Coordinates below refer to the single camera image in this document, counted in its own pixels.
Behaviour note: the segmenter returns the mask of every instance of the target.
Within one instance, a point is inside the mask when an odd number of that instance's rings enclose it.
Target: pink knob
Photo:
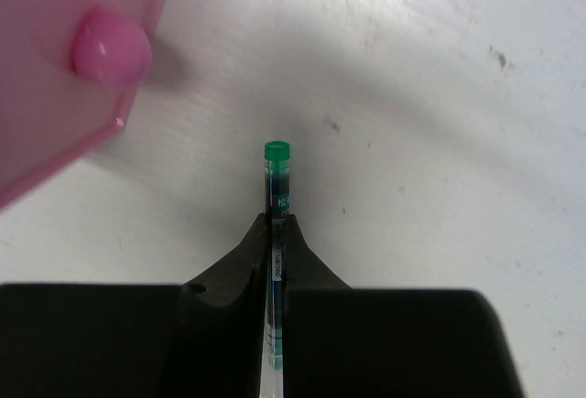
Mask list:
[[[120,91],[145,78],[152,53],[141,26],[99,9],[81,21],[71,57],[78,74]]]

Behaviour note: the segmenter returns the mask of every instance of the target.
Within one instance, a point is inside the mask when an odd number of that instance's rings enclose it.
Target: white table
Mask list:
[[[168,0],[126,132],[0,217],[0,280],[190,279],[282,138],[342,279],[478,289],[528,396],[586,396],[583,1]]]

